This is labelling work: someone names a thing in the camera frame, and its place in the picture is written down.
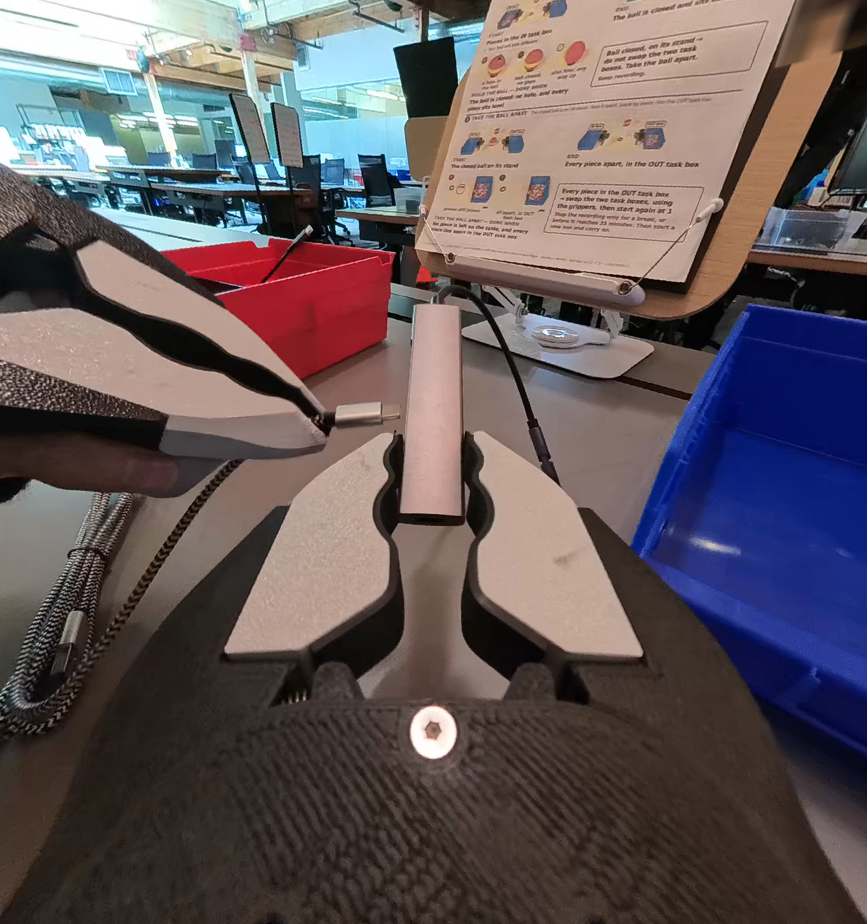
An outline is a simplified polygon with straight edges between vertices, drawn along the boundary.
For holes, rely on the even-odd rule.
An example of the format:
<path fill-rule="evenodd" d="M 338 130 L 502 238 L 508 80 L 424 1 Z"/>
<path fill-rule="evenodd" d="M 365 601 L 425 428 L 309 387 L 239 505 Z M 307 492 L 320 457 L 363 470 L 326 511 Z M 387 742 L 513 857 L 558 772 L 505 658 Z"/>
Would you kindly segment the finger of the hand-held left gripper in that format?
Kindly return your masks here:
<path fill-rule="evenodd" d="M 162 361 L 173 380 L 168 408 L 235 416 L 326 410 L 253 330 L 208 293 L 199 293 L 95 241 L 74 253 L 78 303 L 124 329 Z"/>
<path fill-rule="evenodd" d="M 170 456 L 277 459 L 327 444 L 290 400 L 175 362 L 74 308 L 0 312 L 0 360 L 162 412 L 160 450 Z"/>

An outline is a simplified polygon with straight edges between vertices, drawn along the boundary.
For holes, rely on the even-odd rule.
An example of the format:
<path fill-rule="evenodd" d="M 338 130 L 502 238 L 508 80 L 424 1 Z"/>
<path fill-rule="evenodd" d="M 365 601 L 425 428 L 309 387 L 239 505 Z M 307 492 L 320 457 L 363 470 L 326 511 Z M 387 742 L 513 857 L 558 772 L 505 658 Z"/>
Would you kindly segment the blue plastic bin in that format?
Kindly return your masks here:
<path fill-rule="evenodd" d="M 632 547 L 756 697 L 867 760 L 867 321 L 748 306 Z"/>

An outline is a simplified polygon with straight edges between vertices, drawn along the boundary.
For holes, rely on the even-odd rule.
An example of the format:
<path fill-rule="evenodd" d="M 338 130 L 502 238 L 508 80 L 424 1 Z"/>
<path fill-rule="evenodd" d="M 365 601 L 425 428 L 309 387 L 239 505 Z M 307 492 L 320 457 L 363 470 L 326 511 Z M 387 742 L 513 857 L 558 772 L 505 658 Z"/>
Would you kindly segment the wooden document stand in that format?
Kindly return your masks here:
<path fill-rule="evenodd" d="M 685 283 L 587 271 L 548 269 L 517 263 L 441 257 L 417 248 L 427 208 L 437 188 L 445 146 L 455 126 L 466 76 L 453 100 L 427 198 L 416 231 L 422 265 L 452 282 L 480 283 L 493 291 L 542 295 L 607 315 L 670 321 L 712 306 L 737 281 L 760 237 L 774 201 L 839 66 L 842 51 L 867 36 L 857 24 L 866 2 L 794 2 L 774 63 L 751 114 L 722 196 L 698 215 L 711 222 Z"/>

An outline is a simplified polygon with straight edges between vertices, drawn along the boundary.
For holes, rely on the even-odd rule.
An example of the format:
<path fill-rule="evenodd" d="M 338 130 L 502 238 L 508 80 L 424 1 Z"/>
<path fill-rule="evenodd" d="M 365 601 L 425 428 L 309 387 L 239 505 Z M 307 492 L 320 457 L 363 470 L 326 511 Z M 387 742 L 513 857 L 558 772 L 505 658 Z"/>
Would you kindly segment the printed instruction sheet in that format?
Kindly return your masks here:
<path fill-rule="evenodd" d="M 417 248 L 685 283 L 794 6 L 492 2 Z"/>

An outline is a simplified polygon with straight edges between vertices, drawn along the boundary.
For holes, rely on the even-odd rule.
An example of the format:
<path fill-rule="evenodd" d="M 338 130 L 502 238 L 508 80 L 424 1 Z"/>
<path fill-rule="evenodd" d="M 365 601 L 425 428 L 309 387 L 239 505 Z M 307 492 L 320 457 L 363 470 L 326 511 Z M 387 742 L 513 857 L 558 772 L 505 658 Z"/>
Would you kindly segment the red plastic bin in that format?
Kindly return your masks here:
<path fill-rule="evenodd" d="M 165 250 L 301 379 L 387 335 L 394 255 L 267 238 Z"/>

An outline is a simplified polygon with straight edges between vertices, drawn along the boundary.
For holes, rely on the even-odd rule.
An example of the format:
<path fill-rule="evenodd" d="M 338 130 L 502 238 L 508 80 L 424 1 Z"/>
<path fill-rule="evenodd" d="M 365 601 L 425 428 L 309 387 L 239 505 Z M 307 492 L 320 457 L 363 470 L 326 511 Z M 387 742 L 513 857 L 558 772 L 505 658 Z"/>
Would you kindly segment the clear plastic container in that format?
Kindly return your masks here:
<path fill-rule="evenodd" d="M 763 247 L 828 252 L 850 240 L 864 225 L 863 211 L 772 209 L 763 231 Z"/>

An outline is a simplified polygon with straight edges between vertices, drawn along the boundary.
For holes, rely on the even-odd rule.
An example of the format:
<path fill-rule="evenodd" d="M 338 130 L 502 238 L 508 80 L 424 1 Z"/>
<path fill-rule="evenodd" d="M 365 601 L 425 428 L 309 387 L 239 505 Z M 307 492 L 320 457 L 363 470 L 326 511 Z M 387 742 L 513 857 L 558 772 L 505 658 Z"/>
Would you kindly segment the black screen panel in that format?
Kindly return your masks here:
<path fill-rule="evenodd" d="M 452 36 L 393 49 L 409 119 L 448 116 L 458 86 Z"/>

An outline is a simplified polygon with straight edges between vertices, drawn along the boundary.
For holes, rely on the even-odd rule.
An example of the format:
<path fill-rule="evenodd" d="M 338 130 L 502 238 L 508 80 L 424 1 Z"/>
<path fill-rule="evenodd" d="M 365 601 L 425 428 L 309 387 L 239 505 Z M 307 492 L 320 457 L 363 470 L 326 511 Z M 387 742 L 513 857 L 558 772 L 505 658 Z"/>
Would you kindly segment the small document stand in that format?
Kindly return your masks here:
<path fill-rule="evenodd" d="M 258 105 L 244 93 L 230 93 L 229 99 L 248 161 L 254 166 L 267 165 L 271 155 Z"/>
<path fill-rule="evenodd" d="M 303 169 L 305 154 L 298 110 L 278 102 L 271 103 L 270 110 L 280 163 L 284 167 Z"/>

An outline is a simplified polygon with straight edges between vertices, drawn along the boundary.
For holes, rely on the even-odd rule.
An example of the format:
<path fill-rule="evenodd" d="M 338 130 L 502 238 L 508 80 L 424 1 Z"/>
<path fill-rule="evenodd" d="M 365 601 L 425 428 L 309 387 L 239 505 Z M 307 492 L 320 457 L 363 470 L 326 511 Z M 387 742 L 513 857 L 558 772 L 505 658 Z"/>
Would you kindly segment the person's left hand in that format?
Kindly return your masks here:
<path fill-rule="evenodd" d="M 171 456 L 99 437 L 0 435 L 0 480 L 36 480 L 69 491 L 162 496 L 178 480 Z"/>

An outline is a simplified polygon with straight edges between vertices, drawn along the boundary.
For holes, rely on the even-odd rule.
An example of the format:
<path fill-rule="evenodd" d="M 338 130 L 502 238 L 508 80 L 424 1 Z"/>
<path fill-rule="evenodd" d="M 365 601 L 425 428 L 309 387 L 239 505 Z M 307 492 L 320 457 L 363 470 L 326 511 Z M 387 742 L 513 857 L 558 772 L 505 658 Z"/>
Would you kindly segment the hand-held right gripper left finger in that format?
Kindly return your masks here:
<path fill-rule="evenodd" d="M 223 654 L 364 676 L 404 631 L 393 541 L 404 440 L 382 433 L 326 468 L 288 506 Z"/>

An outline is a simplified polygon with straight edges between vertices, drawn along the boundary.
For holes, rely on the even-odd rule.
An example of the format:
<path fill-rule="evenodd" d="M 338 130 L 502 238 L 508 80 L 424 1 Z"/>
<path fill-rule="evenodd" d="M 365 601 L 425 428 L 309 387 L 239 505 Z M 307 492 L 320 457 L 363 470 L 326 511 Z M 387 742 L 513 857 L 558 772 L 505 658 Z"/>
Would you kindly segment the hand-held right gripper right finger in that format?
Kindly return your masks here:
<path fill-rule="evenodd" d="M 466 433 L 472 530 L 463 637 L 500 676 L 544 664 L 638 664 L 644 652 L 589 529 L 548 475 L 485 432 Z"/>

